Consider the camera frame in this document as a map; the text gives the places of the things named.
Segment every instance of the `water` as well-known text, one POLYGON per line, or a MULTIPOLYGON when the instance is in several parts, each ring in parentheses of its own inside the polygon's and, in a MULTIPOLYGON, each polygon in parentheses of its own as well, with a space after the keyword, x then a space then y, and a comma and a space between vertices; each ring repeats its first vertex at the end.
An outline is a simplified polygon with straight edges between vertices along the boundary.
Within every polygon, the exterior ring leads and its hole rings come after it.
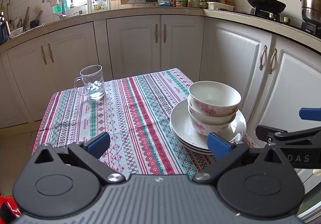
POLYGON ((94 83, 88 83, 86 90, 91 99, 100 99, 105 93, 104 84, 97 80, 94 83))

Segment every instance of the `sink faucet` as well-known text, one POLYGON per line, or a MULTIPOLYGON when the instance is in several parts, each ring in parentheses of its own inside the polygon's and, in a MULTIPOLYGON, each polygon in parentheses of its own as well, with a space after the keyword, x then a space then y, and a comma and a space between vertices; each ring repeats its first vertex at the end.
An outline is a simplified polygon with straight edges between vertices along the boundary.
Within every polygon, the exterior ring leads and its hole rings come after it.
POLYGON ((61 15, 58 15, 55 13, 55 15, 59 16, 59 19, 64 19, 66 18, 66 9, 65 9, 65 3, 64 3, 64 0, 60 0, 61 1, 61 5, 62 5, 62 14, 61 15))

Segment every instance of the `striped tablecloth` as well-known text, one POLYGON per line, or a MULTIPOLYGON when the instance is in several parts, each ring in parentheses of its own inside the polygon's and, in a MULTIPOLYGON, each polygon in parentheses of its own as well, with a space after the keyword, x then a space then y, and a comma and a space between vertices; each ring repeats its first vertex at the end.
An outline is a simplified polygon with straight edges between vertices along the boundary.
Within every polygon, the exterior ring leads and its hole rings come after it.
MULTIPOLYGON (((191 177, 215 161, 214 156, 183 147, 170 129, 171 110, 187 98, 191 83, 174 68, 105 82, 106 92, 100 100, 80 96, 74 89, 57 92, 49 102, 33 151, 42 143, 63 147, 106 131, 110 148, 100 160, 125 177, 133 173, 187 173, 191 177)), ((256 147, 250 137, 244 140, 256 147)))

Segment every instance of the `cabinet door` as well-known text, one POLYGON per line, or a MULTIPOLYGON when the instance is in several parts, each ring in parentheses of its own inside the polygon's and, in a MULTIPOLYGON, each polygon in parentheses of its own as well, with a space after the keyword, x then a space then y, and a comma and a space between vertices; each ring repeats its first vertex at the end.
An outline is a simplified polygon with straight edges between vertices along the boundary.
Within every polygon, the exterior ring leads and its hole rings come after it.
POLYGON ((41 36, 7 51, 17 86, 33 120, 43 118, 51 96, 57 92, 44 46, 41 36))
POLYGON ((107 19, 114 79, 160 71, 160 20, 159 15, 107 19))
POLYGON ((272 74, 267 74, 248 124, 247 133, 254 141, 259 124, 288 132, 320 126, 318 121, 301 120, 299 110, 321 107, 321 56, 279 36, 274 48, 272 74))
POLYGON ((162 70, 180 69, 193 82, 199 80, 204 17, 162 15, 162 70))
POLYGON ((98 64, 92 22, 61 29, 44 38, 58 91, 73 88, 81 69, 98 64))
POLYGON ((27 120, 23 116, 22 111, 17 104, 14 94, 11 90, 8 78, 4 71, 0 56, 0 128, 12 125, 26 123, 27 120))
POLYGON ((200 80, 224 83, 242 96, 240 110, 248 121, 267 65, 272 35, 249 26, 205 18, 200 80), (260 70, 260 55, 263 69, 260 70))

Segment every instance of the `stack of bowls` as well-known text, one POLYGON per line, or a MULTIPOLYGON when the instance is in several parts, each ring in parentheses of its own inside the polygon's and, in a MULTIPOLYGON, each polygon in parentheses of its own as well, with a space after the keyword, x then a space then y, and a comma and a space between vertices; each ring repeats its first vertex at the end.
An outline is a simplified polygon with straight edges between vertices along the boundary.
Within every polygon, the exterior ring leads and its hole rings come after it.
POLYGON ((197 132, 220 134, 235 119, 240 93, 223 83, 200 81, 189 87, 188 111, 197 132))

